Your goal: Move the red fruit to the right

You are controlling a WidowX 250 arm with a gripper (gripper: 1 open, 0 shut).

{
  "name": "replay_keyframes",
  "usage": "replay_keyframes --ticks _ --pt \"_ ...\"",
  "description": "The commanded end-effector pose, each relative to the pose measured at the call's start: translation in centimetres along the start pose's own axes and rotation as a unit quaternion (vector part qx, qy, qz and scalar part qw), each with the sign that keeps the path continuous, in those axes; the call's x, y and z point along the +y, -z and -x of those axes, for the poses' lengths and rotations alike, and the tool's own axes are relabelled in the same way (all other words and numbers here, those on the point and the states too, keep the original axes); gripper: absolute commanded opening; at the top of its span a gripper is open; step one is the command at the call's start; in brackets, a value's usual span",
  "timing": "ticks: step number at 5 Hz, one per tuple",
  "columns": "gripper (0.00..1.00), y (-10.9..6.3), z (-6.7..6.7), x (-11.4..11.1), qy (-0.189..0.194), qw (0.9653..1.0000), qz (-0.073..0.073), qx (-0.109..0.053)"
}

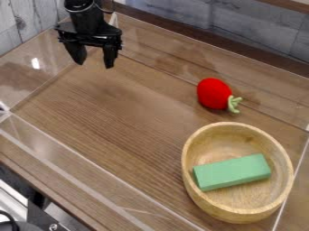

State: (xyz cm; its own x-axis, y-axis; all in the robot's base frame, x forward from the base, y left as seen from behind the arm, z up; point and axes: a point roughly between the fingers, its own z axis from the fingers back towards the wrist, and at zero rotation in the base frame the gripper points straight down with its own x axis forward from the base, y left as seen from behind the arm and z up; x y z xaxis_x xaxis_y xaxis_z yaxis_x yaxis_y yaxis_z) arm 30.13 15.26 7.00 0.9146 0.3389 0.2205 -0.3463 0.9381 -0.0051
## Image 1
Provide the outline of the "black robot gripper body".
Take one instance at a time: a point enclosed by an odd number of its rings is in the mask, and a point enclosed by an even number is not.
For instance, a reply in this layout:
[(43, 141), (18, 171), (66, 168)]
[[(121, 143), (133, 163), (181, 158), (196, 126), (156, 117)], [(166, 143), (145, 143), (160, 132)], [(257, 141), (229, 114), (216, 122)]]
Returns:
[(118, 50), (122, 49), (122, 31), (109, 23), (101, 23), (95, 32), (78, 32), (73, 22), (57, 25), (58, 40), (66, 49), (78, 50), (85, 46), (101, 47), (113, 45)]

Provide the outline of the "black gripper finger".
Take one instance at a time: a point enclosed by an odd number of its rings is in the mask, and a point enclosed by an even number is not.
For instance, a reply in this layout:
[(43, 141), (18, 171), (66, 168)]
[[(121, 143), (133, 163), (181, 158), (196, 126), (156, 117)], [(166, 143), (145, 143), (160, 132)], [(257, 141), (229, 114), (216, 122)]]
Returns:
[(78, 42), (66, 42), (65, 46), (74, 61), (82, 65), (87, 58), (86, 46)]
[(105, 53), (105, 65), (107, 69), (111, 69), (118, 58), (118, 47), (113, 44), (106, 44), (103, 47)]

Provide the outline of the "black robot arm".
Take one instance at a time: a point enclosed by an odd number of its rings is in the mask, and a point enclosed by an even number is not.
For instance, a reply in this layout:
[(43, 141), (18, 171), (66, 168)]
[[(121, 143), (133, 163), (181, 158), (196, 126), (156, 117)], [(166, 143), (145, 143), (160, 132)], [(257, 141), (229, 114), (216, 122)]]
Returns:
[(106, 22), (102, 0), (65, 0), (70, 22), (55, 27), (58, 40), (63, 43), (70, 57), (82, 65), (87, 59), (86, 47), (103, 49), (107, 69), (115, 65), (118, 51), (122, 49), (122, 30)]

